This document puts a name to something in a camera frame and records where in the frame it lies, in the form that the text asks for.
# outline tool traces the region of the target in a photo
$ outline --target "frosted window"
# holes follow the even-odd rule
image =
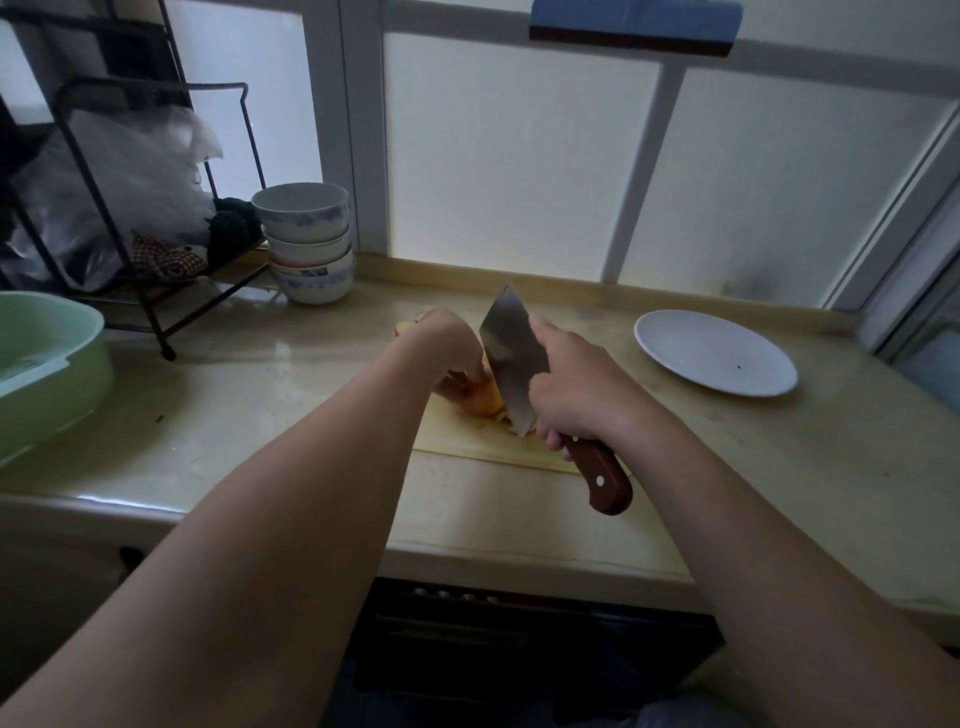
[[[197,0],[167,6],[187,81],[250,85],[247,109],[267,184],[322,182],[300,16]],[[195,92],[193,103],[224,145],[224,159],[211,162],[217,193],[248,200],[260,182],[240,92]]]
[[[598,279],[653,65],[388,34],[392,255]]]
[[[0,21],[0,96],[17,124],[53,121],[13,27]]]
[[[689,71],[621,282],[820,305],[948,108]]]

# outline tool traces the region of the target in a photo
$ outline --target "cleaver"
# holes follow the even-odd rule
[[[537,419],[530,404],[530,380],[549,372],[550,362],[546,349],[530,329],[527,309],[509,283],[496,297],[480,326],[480,340],[510,421],[516,434],[524,437]],[[613,450],[599,440],[563,434],[561,438],[587,481],[594,510],[608,516],[627,510],[634,499],[634,488]]]

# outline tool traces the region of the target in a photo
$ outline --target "hand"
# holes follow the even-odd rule
[[[399,338],[404,337],[416,339],[419,349],[427,353],[430,365],[436,364],[433,391],[441,397],[460,402],[471,384],[486,382],[492,376],[484,367],[483,346],[473,329],[446,308],[430,310]]]
[[[541,316],[531,316],[530,327],[550,360],[550,373],[530,380],[537,434],[550,449],[563,448],[561,432],[609,445],[612,434],[638,410],[660,408],[603,347]]]

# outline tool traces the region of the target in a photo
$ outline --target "forearm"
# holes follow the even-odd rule
[[[783,725],[952,725],[960,671],[666,410],[612,446]]]
[[[416,342],[394,342],[238,467],[0,725],[315,719],[382,556],[434,368]]]

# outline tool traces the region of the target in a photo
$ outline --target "metal rack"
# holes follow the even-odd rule
[[[60,295],[63,295],[68,298],[72,298],[83,303],[118,303],[122,305],[133,305],[140,306],[147,318],[147,325],[140,324],[125,324],[119,322],[107,321],[107,328],[115,328],[127,331],[138,331],[143,333],[152,333],[157,342],[160,345],[160,352],[164,358],[169,361],[173,361],[177,354],[171,347],[169,343],[169,338],[175,334],[180,329],[196,321],[198,318],[203,316],[207,311],[212,309],[218,303],[226,300],[238,290],[252,282],[255,278],[260,276],[264,271],[267,270],[267,265],[261,265],[257,267],[252,273],[245,275],[240,281],[232,285],[227,290],[223,291],[219,295],[210,299],[203,305],[195,308],[186,315],[180,317],[176,322],[171,324],[168,327],[163,327],[159,319],[157,318],[156,307],[163,301],[166,301],[171,296],[179,293],[191,286],[197,279],[182,280],[175,282],[157,282],[153,280],[144,279],[141,275],[138,275],[133,265],[126,246],[124,245],[123,235],[120,230],[117,228],[116,223],[114,222],[113,216],[110,214],[110,211],[107,207],[107,204],[104,200],[103,195],[101,194],[100,188],[98,187],[96,180],[93,177],[93,174],[90,170],[89,164],[84,158],[83,150],[80,148],[80,145],[77,142],[76,136],[70,130],[70,127],[67,123],[68,118],[68,102],[70,100],[70,95],[78,88],[84,87],[99,87],[99,88],[117,88],[128,93],[136,93],[141,95],[144,98],[150,98],[150,93],[166,92],[166,93],[182,93],[183,99],[187,105],[190,105],[189,102],[189,92],[190,91],[223,91],[223,90],[240,90],[240,110],[243,113],[244,123],[247,127],[247,135],[250,139],[251,150],[253,152],[253,161],[256,164],[257,176],[260,180],[261,188],[266,187],[266,183],[263,177],[263,168],[260,164],[260,156],[257,153],[256,149],[256,140],[253,136],[253,129],[250,122],[250,116],[247,112],[247,94],[248,86],[244,83],[234,83],[234,84],[189,84],[183,78],[183,69],[182,64],[180,63],[180,54],[177,51],[176,41],[174,40],[173,31],[170,26],[170,17],[167,13],[166,5],[163,0],[157,0],[160,12],[163,17],[163,33],[164,37],[169,45],[170,53],[173,58],[174,66],[176,67],[176,73],[179,77],[177,81],[155,81],[147,79],[127,79],[127,78],[88,78],[88,77],[78,77],[71,79],[64,83],[54,95],[53,103],[48,103],[51,116],[53,117],[54,124],[57,129],[63,135],[63,139],[66,142],[68,149],[77,164],[77,168],[81,174],[81,177],[86,184],[87,189],[89,190],[90,197],[93,200],[94,205],[97,207],[101,218],[103,219],[104,226],[107,230],[108,238],[111,245],[116,250],[117,254],[120,256],[120,260],[123,264],[123,269],[118,274],[117,277],[105,288],[99,290],[95,294],[84,294],[77,291],[74,291],[67,284],[63,275],[60,272],[60,268],[57,265],[57,262],[54,260],[53,256],[50,254],[49,249],[44,243],[39,231],[36,228],[34,222],[30,219],[30,216],[27,212],[26,207],[24,207],[22,201],[17,196],[16,192],[13,190],[8,175],[4,174],[0,176],[0,203],[8,205],[13,214],[19,220],[20,225],[23,227],[23,230],[32,240],[33,244],[36,246],[37,253],[39,254],[41,260],[44,263],[44,266],[50,272],[50,275],[53,279],[54,285],[56,286],[56,292]],[[77,18],[64,15],[56,15],[48,12],[33,12],[33,11],[23,11],[17,8],[7,8],[0,6],[0,19],[8,20],[11,23],[27,23],[37,26],[55,26],[67,28],[70,30],[80,30],[80,31],[103,31],[104,29],[110,30],[111,32],[117,34],[128,34],[128,35],[143,35],[147,32],[145,26],[150,24],[131,24],[127,22],[118,21],[115,17],[115,14],[111,13],[111,18]],[[156,28],[156,26],[151,26],[151,32]],[[0,101],[0,107],[3,107],[3,111],[6,111],[2,101]],[[205,172],[207,179],[210,183],[210,189],[213,192],[214,198],[217,197],[216,186],[213,180],[213,174],[210,170],[209,164],[204,163]],[[215,266],[208,267],[201,276],[209,276],[215,273],[220,268],[228,265],[233,260],[236,259],[239,255],[245,253],[247,250],[256,247],[259,244],[259,241],[252,242],[249,246],[241,250],[237,250],[235,254],[223,261],[220,261]],[[110,294],[114,293],[118,288],[123,286],[129,286],[132,288],[135,294],[135,300],[127,299],[118,299],[113,298]],[[0,272],[0,287],[11,288],[11,282],[3,276],[3,273]],[[154,292],[152,289],[159,288],[159,292]]]

